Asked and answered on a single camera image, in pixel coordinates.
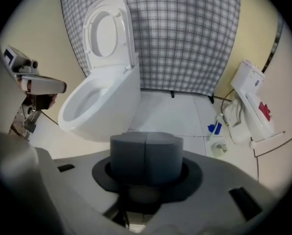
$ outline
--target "plaid curtain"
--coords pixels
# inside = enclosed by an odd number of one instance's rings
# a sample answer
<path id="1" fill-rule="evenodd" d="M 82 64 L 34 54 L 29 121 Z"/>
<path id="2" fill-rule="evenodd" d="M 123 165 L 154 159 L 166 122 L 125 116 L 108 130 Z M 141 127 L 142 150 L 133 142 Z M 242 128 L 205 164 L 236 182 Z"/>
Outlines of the plaid curtain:
<path id="1" fill-rule="evenodd" d="M 76 57 L 89 75 L 82 27 L 96 0 L 61 0 Z M 240 0 L 124 0 L 131 12 L 141 88 L 212 95 L 228 62 Z"/>

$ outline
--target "toilet bowl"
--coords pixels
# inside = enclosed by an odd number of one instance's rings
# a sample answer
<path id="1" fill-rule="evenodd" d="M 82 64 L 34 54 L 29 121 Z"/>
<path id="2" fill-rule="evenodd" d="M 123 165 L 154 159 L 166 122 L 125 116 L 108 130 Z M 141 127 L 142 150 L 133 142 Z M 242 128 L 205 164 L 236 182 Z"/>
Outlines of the toilet bowl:
<path id="1" fill-rule="evenodd" d="M 126 132 L 140 102 L 140 71 L 129 9 L 123 0 L 97 0 L 87 11 L 83 45 L 90 75 L 62 105 L 67 132 L 108 142 Z"/>

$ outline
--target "toilet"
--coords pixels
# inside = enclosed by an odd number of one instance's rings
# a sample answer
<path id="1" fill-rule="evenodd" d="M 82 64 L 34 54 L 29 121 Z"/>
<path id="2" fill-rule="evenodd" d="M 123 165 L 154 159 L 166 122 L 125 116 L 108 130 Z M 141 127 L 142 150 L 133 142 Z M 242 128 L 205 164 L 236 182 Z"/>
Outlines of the toilet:
<path id="1" fill-rule="evenodd" d="M 257 66 L 243 60 L 231 81 L 237 97 L 224 109 L 223 114 L 235 144 L 251 137 L 255 141 L 267 140 L 274 134 L 270 109 L 257 95 L 264 78 L 265 75 Z"/>
<path id="2" fill-rule="evenodd" d="M 83 45 L 90 75 L 62 105 L 58 124 L 90 141 L 126 132 L 141 97 L 138 54 L 123 0 L 97 0 L 87 11 Z"/>

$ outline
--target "tile floor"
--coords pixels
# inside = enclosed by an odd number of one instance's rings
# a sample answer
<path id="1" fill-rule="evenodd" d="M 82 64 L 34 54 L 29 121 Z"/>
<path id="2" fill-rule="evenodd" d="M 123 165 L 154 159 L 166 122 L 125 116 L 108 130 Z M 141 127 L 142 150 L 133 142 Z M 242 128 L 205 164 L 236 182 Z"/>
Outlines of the tile floor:
<path id="1" fill-rule="evenodd" d="M 254 152 L 245 145 L 235 145 L 227 126 L 209 142 L 208 125 L 214 124 L 220 112 L 222 100 L 215 98 L 211 104 L 208 97 L 169 92 L 142 91 L 141 103 L 130 126 L 130 131 L 161 131 L 183 138 L 184 150 L 213 157 L 210 143 L 225 139 L 228 151 L 219 159 L 240 168 L 254 179 L 258 179 L 258 164 Z M 59 126 L 41 115 L 36 130 L 30 137 L 33 146 L 41 147 L 56 158 L 64 158 L 99 152 L 109 148 L 109 143 L 85 141 L 73 134 L 63 132 Z"/>
<path id="2" fill-rule="evenodd" d="M 221 120 L 219 135 L 208 141 L 208 125 L 214 124 L 221 112 L 222 99 L 215 98 L 212 104 L 208 97 L 170 92 L 142 91 L 141 103 L 132 121 L 131 130 L 162 131 L 183 138 L 184 150 L 214 157 L 210 146 L 213 142 L 225 139 L 228 151 L 219 159 L 235 165 L 258 180 L 258 164 L 254 151 L 248 143 L 236 145 L 230 138 L 228 127 Z"/>

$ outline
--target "toilet lid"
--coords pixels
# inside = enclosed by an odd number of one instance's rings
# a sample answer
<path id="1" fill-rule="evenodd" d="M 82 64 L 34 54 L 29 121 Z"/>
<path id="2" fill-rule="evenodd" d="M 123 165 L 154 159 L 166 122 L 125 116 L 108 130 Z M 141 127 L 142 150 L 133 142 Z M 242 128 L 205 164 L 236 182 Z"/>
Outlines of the toilet lid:
<path id="1" fill-rule="evenodd" d="M 97 0 L 88 9 L 83 44 L 90 72 L 103 66 L 135 65 L 132 21 L 123 0 Z"/>

